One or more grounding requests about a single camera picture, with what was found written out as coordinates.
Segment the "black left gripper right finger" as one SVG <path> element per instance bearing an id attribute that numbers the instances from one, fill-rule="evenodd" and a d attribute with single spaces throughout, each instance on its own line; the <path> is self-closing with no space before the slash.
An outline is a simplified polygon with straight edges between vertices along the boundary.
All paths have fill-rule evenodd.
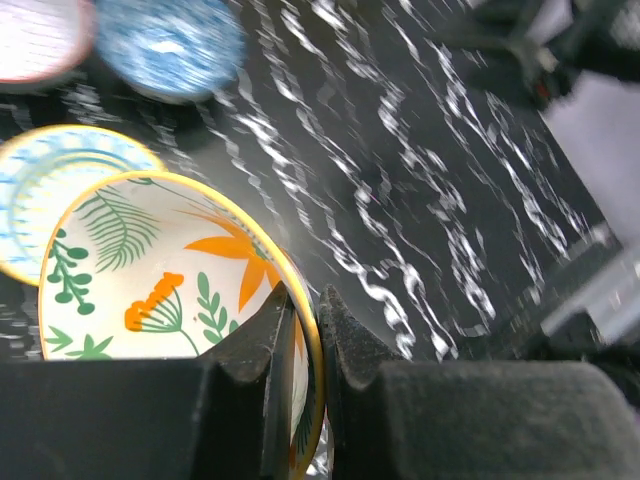
<path id="1" fill-rule="evenodd" d="M 326 287 L 334 479 L 635 479 L 639 423 L 582 361 L 410 362 Z"/>

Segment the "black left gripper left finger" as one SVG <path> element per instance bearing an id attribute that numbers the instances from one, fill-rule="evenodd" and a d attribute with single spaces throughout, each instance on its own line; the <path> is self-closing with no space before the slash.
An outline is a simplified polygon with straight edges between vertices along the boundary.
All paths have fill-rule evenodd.
<path id="1" fill-rule="evenodd" d="M 1 366 L 5 479 L 284 479 L 295 308 L 278 285 L 193 359 Z"/>

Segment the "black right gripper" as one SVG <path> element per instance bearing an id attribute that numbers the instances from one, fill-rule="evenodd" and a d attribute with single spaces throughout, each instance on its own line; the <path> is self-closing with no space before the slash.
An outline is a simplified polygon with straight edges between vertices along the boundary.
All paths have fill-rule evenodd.
<path id="1" fill-rule="evenodd" d="M 639 82 L 639 3 L 571 1 L 569 24 L 539 42 L 528 35 L 541 1 L 485 1 L 460 23 L 429 33 L 451 49 L 510 56 L 519 65 L 526 97 L 547 108 L 568 97 L 583 73 Z"/>

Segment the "orange flower leaf bowl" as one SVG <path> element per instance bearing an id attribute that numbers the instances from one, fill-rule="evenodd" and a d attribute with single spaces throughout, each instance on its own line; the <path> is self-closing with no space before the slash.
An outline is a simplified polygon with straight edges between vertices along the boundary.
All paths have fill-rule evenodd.
<path id="1" fill-rule="evenodd" d="M 289 475 L 319 442 L 321 347 L 306 282 L 238 205 L 184 176 L 128 172 L 81 193 L 52 230 L 38 316 L 47 360 L 193 358 L 277 286 L 296 307 Z"/>

